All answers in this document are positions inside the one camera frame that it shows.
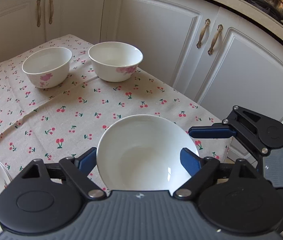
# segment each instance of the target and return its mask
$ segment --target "white kitchen cabinet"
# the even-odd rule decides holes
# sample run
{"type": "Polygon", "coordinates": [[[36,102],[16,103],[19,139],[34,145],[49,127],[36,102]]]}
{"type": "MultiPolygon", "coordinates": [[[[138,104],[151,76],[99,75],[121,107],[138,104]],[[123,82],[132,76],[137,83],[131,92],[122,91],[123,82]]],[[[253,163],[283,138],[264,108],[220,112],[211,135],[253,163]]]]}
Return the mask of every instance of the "white kitchen cabinet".
{"type": "Polygon", "coordinates": [[[140,68],[184,92],[218,9],[203,0],[105,0],[101,41],[136,46],[144,55],[140,68]],[[206,19],[211,23],[198,49],[206,19]]]}
{"type": "Polygon", "coordinates": [[[45,42],[43,11],[44,0],[0,0],[0,62],[45,42]]]}
{"type": "Polygon", "coordinates": [[[98,43],[103,3],[104,0],[46,0],[46,41],[72,34],[98,43]]]}
{"type": "MultiPolygon", "coordinates": [[[[283,123],[283,46],[247,20],[221,8],[185,95],[224,119],[234,105],[283,123]],[[223,29],[212,55],[218,25],[223,29]]],[[[252,156],[232,141],[230,158],[252,156]]]]}

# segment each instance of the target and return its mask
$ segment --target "cabinet handle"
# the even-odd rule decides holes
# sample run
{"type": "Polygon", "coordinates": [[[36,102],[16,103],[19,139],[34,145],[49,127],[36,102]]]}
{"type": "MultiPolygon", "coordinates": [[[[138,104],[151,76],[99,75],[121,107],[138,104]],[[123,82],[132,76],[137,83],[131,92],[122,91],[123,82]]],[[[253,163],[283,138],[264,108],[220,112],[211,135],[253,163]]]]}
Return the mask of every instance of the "cabinet handle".
{"type": "Polygon", "coordinates": [[[201,47],[201,40],[203,39],[203,36],[204,36],[205,31],[206,31],[206,29],[207,29],[209,24],[210,24],[210,19],[206,19],[205,25],[204,25],[203,29],[200,32],[200,39],[198,40],[198,43],[196,45],[198,49],[201,47]]]}
{"type": "Polygon", "coordinates": [[[52,3],[52,0],[49,0],[49,4],[50,4],[49,24],[52,24],[52,16],[54,15],[54,5],[52,3]]]}
{"type": "Polygon", "coordinates": [[[37,0],[37,27],[40,27],[41,9],[40,0],[37,0]]]}
{"type": "Polygon", "coordinates": [[[215,43],[216,43],[216,41],[218,39],[218,36],[219,36],[220,32],[222,31],[222,29],[223,29],[223,26],[221,24],[219,24],[218,28],[217,28],[217,32],[215,33],[215,36],[214,36],[214,38],[212,40],[212,44],[210,45],[210,48],[208,50],[208,55],[212,55],[213,54],[213,48],[215,46],[215,43]]]}

